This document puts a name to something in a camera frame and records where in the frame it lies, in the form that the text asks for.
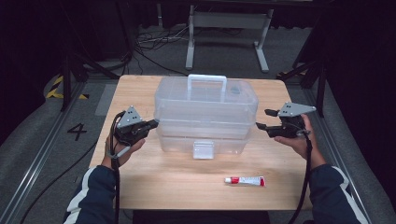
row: box latch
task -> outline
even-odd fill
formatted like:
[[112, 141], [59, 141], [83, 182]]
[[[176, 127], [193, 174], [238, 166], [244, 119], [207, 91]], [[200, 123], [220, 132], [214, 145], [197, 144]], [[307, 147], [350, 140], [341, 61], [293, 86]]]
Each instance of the box latch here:
[[195, 141], [193, 149], [193, 157], [195, 159], [207, 160], [213, 159], [215, 143], [213, 141]]

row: hazard tape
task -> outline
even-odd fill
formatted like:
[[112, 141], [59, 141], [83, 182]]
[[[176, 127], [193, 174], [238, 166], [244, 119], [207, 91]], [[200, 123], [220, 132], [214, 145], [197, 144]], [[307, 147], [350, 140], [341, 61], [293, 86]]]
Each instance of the hazard tape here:
[[[49, 90], [49, 93], [47, 93], [47, 98], [60, 98], [60, 99], [64, 98], [63, 94], [56, 92], [58, 90], [59, 85], [61, 85], [62, 81], [64, 81], [64, 76], [59, 75], [53, 82], [52, 87]], [[89, 94], [81, 94], [78, 97], [78, 99], [80, 100], [88, 100], [89, 98], [90, 98]]]

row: navy blue sleeve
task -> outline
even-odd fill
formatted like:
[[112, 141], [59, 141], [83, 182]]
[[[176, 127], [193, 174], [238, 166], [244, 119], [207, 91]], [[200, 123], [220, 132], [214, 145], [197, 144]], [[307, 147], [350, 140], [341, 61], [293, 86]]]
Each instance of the navy blue sleeve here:
[[67, 207], [64, 223], [114, 223], [113, 200], [116, 179], [111, 169], [89, 169]]
[[351, 197], [349, 180], [337, 167], [320, 165], [309, 180], [315, 223], [368, 223]]

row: person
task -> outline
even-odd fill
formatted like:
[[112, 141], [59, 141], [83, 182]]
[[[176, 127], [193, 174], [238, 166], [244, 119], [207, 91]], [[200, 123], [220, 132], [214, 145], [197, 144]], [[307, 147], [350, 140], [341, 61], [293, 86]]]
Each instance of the person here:
[[[302, 115], [305, 128], [311, 131], [312, 143], [311, 175], [309, 179], [310, 200], [313, 204], [312, 214], [315, 223], [368, 223], [367, 219], [353, 200], [349, 181], [337, 167], [331, 166], [318, 149], [317, 139], [307, 115]], [[307, 144], [305, 138], [274, 138], [280, 144], [294, 149], [305, 160]], [[124, 146], [117, 144], [113, 137], [116, 151]], [[120, 165], [127, 162], [132, 153], [145, 143], [141, 139], [127, 153], [119, 158]], [[116, 179], [111, 169], [111, 159], [105, 155], [101, 165], [90, 168], [76, 189], [75, 196], [67, 207], [64, 223], [114, 223], [113, 200]]]

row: toothpaste tube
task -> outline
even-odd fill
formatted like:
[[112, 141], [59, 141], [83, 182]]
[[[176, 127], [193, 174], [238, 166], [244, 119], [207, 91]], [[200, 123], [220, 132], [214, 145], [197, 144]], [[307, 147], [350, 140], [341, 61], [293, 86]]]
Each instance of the toothpaste tube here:
[[265, 187], [264, 176], [232, 176], [226, 177], [224, 182], [227, 184], [243, 184]]

